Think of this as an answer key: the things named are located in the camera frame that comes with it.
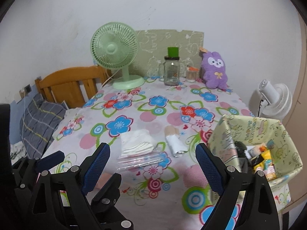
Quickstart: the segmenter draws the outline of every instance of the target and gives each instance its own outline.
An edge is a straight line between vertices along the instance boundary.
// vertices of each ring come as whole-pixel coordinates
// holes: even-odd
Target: yellow bow
[[[215,72],[214,75],[217,76],[217,79],[222,79],[222,75],[223,73],[218,73],[218,72]]]

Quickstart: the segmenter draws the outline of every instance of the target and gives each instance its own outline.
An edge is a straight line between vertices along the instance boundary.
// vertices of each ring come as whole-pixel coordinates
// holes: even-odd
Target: clear plastic bag
[[[118,161],[118,171],[131,170],[139,167],[144,167],[147,165],[159,163],[163,161],[163,156],[161,155],[161,148],[155,148],[152,152],[138,155],[138,156],[120,156],[117,158]]]

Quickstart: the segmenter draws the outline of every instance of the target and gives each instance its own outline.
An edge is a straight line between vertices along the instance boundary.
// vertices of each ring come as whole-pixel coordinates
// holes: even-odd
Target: white fan
[[[283,120],[292,105],[292,94],[289,88],[283,83],[272,85],[270,81],[264,79],[258,89],[265,100],[259,115],[262,113],[267,118]]]

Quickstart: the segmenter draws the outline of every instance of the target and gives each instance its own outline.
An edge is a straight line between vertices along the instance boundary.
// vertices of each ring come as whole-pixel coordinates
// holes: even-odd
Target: blue gripper pad
[[[86,170],[85,174],[81,174],[81,179],[83,179],[83,185],[81,191],[84,195],[87,195],[88,192],[94,190],[96,183],[110,157],[110,146],[106,143],[101,143],[96,149],[92,156],[87,157],[85,162],[85,167],[81,164],[82,169],[86,168],[87,165],[90,167]]]
[[[63,162],[65,159],[65,154],[58,150],[57,152],[41,159],[38,160],[36,162],[36,167],[35,167],[35,171],[37,173],[41,173],[44,170],[50,170],[52,169],[54,166],[60,164],[61,162]]]
[[[224,193],[223,178],[217,167],[200,144],[196,146],[195,155],[211,189],[221,196]]]

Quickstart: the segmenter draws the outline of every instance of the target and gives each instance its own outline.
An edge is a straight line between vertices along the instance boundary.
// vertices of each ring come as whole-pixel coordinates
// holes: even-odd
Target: floral bedsheet
[[[67,171],[93,154],[101,142],[110,145],[111,156],[104,172],[117,172],[120,134],[147,129],[159,142],[164,160],[158,164],[124,171],[117,209],[134,223],[135,229],[201,229],[213,206],[210,186],[195,158],[198,143],[208,141],[223,114],[253,116],[239,96],[208,89],[201,79],[178,86],[165,86],[158,77],[146,78],[141,87],[114,90],[107,85],[91,98],[65,126],[44,156],[57,150],[65,160],[51,169]],[[188,146],[183,157],[174,158],[165,143],[164,128],[179,129]],[[289,188],[274,194],[279,209],[291,200]],[[239,215],[237,205],[227,229],[233,229]]]

